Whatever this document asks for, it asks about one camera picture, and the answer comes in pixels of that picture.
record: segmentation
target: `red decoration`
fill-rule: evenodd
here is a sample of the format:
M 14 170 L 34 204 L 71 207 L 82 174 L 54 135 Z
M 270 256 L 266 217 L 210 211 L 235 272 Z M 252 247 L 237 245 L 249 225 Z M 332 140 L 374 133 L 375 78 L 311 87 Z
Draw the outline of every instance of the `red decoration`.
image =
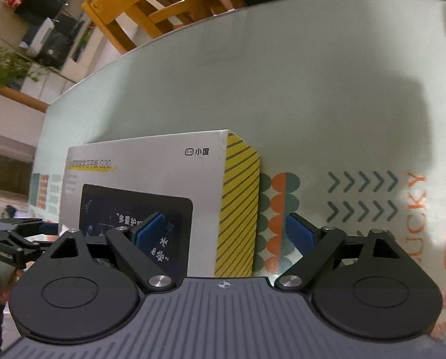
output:
M 431 332 L 431 337 L 436 340 L 444 340 L 446 338 L 446 321 L 443 323 L 438 323 L 433 331 Z
M 7 7 L 16 9 L 22 4 L 23 0 L 5 0 Z

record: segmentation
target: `floor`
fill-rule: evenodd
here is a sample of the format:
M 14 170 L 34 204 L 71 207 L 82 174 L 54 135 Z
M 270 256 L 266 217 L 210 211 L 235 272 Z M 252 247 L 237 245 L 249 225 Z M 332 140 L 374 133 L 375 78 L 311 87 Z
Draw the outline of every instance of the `floor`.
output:
M 8 309 L 8 304 L 5 306 L 5 309 L 3 310 L 3 326 L 2 326 L 2 338 L 3 338 L 3 344 L 1 346 L 2 350 L 7 349 L 9 346 L 11 346 L 18 338 L 20 337 L 20 334 L 18 333 L 18 330 L 16 329 L 15 323 L 13 322 L 13 319 L 10 315 L 10 309 Z
M 14 206 L 20 212 L 28 211 L 28 197 L 23 194 L 0 190 L 0 219 L 7 205 Z

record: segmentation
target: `tablet box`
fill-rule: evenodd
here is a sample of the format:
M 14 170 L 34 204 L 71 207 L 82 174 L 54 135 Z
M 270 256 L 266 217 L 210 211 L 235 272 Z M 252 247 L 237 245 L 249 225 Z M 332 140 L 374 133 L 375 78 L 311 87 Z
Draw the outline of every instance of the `tablet box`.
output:
M 229 130 L 70 147 L 59 230 L 99 235 L 106 225 L 134 227 L 159 212 L 168 221 L 168 236 L 154 247 L 165 253 L 157 260 L 164 270 L 248 277 L 259 166 L 259 154 Z

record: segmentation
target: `black circular disk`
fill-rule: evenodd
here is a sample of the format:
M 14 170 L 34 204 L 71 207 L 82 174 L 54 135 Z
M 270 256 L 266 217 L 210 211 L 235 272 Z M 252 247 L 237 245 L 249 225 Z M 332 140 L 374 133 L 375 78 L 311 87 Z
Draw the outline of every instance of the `black circular disk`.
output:
M 375 308 L 392 308 L 401 305 L 409 296 L 402 282 L 388 277 L 363 278 L 353 286 L 355 297 Z
M 418 266 L 405 267 L 390 259 L 337 268 L 316 283 L 312 303 L 327 322 L 353 336 L 403 340 L 427 333 L 439 316 L 441 294 Z
M 26 336 L 53 344 L 91 341 L 126 322 L 139 303 L 135 284 L 116 269 L 71 258 L 39 262 L 10 294 L 11 315 Z
M 86 305 L 98 294 L 98 286 L 81 277 L 58 278 L 47 284 L 42 291 L 43 298 L 57 308 L 77 308 Z

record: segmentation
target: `小度 logo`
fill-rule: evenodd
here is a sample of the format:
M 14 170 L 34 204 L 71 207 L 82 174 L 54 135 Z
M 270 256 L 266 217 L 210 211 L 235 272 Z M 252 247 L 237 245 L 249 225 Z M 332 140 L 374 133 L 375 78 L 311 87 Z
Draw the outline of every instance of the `小度 logo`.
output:
M 192 156 L 192 155 L 209 155 L 209 148 L 187 148 L 185 150 L 186 156 Z

